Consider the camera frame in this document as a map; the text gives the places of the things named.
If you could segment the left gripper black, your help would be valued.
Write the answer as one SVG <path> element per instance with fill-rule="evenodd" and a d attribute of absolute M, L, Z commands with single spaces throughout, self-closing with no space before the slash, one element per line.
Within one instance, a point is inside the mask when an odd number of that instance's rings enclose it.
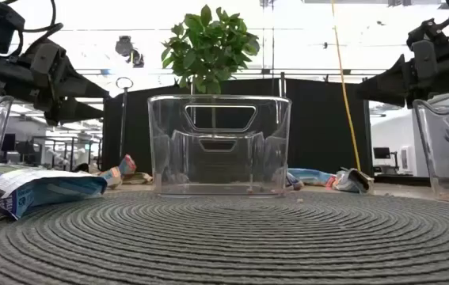
<path fill-rule="evenodd" d="M 102 110 L 74 98 L 109 98 L 94 82 L 76 78 L 65 49 L 54 43 L 39 45 L 28 65 L 0 59 L 0 95 L 33 104 L 49 125 L 100 119 Z"/>

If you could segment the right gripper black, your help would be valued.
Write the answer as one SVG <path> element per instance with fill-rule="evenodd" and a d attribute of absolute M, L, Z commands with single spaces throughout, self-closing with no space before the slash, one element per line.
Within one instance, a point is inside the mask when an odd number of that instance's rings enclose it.
<path fill-rule="evenodd" d="M 403 108 L 406 104 L 411 107 L 415 100 L 449 93 L 449 37 L 443 33 L 444 27 L 445 24 L 429 19 L 409 33 L 407 44 L 414 58 L 409 61 L 406 87 L 403 76 L 406 61 L 400 55 L 391 68 L 358 85 L 360 97 Z M 394 93 L 406 90 L 406 99 Z"/>

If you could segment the green and beige granola bar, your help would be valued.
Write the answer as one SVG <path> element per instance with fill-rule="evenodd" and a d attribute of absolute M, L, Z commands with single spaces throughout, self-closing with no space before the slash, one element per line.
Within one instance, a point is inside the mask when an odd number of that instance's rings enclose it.
<path fill-rule="evenodd" d="M 148 173 L 132 173 L 127 174 L 123 178 L 124 184 L 152 184 L 153 177 L 149 175 Z"/>

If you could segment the brown granola bar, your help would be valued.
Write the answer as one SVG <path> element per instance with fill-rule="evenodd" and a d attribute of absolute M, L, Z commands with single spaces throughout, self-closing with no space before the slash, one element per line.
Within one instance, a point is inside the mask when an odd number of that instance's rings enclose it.
<path fill-rule="evenodd" d="M 358 194 L 373 194 L 374 179 L 358 169 L 341 168 L 336 173 L 332 189 L 340 192 L 350 192 Z"/>

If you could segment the blue granola bar red ends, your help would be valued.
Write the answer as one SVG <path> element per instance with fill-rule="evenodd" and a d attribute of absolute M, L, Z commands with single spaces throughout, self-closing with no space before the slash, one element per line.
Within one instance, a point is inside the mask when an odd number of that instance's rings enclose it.
<path fill-rule="evenodd" d="M 332 187 L 337 177 L 335 174 L 316 169 L 289 168 L 287 172 L 299 182 L 324 187 Z"/>

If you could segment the black pole stand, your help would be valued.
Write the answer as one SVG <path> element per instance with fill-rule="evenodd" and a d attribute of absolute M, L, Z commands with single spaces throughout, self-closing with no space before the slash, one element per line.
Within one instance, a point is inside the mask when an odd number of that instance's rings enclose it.
<path fill-rule="evenodd" d="M 128 90 L 132 88 L 134 82 L 128 77 L 119 77 L 116 80 L 116 87 L 123 90 L 122 93 L 122 115 L 121 115 L 121 127 L 120 127 L 120 159 L 125 155 L 124 153 L 124 141 L 125 141 L 125 129 L 127 120 L 127 96 Z"/>

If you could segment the black computer monitor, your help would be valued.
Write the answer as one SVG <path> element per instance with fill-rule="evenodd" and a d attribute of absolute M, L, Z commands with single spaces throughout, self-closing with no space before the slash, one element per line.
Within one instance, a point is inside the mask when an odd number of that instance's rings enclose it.
<path fill-rule="evenodd" d="M 373 165 L 374 173 L 385 175 L 396 175 L 398 173 L 397 151 L 391 151 L 389 147 L 374 147 L 373 155 L 375 160 L 382 160 L 379 164 Z"/>

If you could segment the black ceiling-mounted device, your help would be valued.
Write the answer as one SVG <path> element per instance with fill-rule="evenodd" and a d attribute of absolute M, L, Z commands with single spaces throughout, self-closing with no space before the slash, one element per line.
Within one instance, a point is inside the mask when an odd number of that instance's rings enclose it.
<path fill-rule="evenodd" d="M 131 64 L 133 68 L 144 68 L 144 57 L 133 46 L 130 36 L 119 36 L 115 46 L 116 53 L 125 58 L 127 64 Z"/>

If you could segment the black partition screen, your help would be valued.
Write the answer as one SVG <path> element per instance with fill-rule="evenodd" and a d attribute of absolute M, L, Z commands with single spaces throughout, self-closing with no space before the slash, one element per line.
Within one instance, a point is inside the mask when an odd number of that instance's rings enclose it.
<path fill-rule="evenodd" d="M 287 163 L 291 168 L 333 173 L 342 167 L 373 173 L 371 127 L 367 101 L 356 97 L 356 85 L 288 79 L 291 126 Z M 151 171 L 147 101 L 167 94 L 187 94 L 176 85 L 131 91 L 127 96 L 124 152 L 140 172 Z M 122 93 L 104 102 L 101 163 L 109 169 L 120 162 Z"/>

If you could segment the green potted plant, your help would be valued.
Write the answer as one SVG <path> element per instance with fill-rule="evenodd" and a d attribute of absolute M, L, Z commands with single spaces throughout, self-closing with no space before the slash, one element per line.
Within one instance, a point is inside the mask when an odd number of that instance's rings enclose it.
<path fill-rule="evenodd" d="M 259 37 L 248 31 L 244 19 L 221 7 L 211 10 L 205 5 L 198 14 L 187 13 L 171 33 L 162 43 L 162 67 L 172 69 L 181 88 L 210 95 L 214 105 L 221 83 L 246 70 L 260 51 Z"/>

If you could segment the round grey woven placemat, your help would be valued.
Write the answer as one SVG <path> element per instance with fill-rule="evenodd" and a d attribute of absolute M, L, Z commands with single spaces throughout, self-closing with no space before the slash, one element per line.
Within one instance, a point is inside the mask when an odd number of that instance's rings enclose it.
<path fill-rule="evenodd" d="M 449 203 L 109 194 L 0 215 L 0 285 L 449 285 Z"/>

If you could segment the black metal rig frame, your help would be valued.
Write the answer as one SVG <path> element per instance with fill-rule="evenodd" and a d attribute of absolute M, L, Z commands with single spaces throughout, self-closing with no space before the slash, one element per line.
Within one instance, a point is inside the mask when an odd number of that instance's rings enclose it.
<path fill-rule="evenodd" d="M 430 187 L 431 182 L 428 177 L 415 177 L 410 175 L 386 175 L 374 176 L 374 182 L 380 184 L 399 184 L 417 187 Z"/>

